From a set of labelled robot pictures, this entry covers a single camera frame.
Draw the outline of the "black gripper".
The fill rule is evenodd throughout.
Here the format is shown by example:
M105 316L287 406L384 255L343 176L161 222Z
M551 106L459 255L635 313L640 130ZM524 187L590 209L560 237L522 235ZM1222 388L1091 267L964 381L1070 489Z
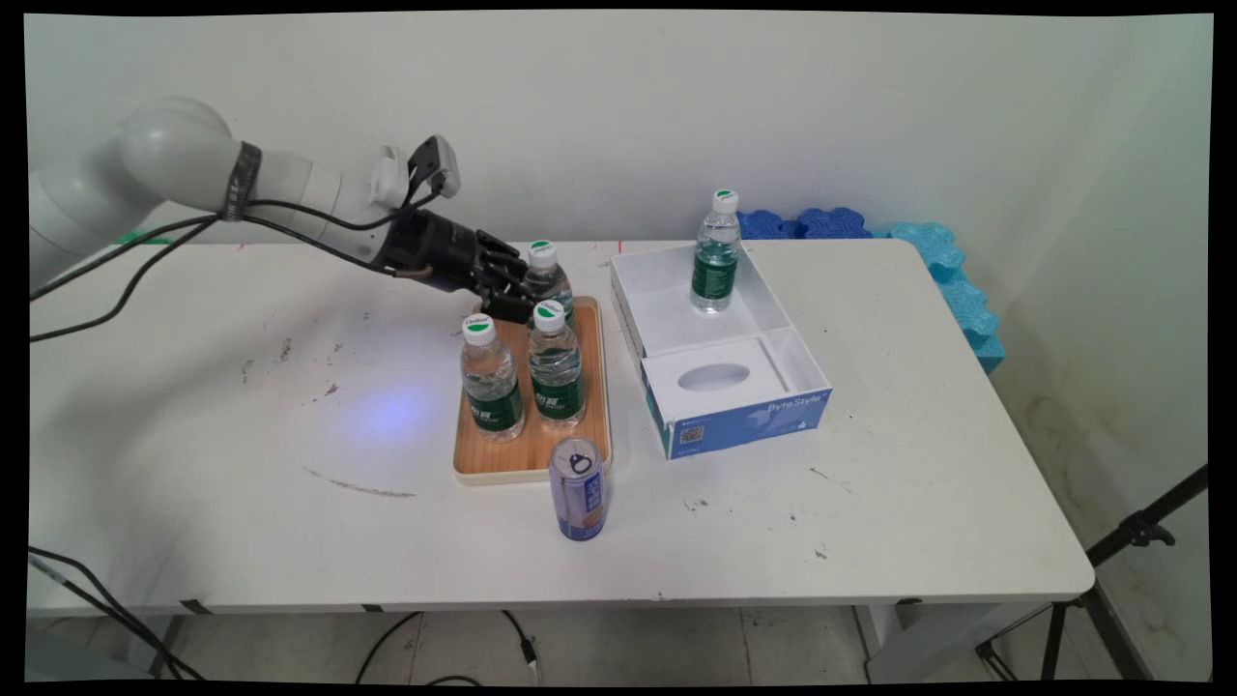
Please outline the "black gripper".
M480 269L507 286L482 286ZM480 312L495 321L526 325L537 300L523 279L529 265L520 251L489 232L463 226L433 211L401 211L390 223L374 269L413 279L433 289L480 291Z

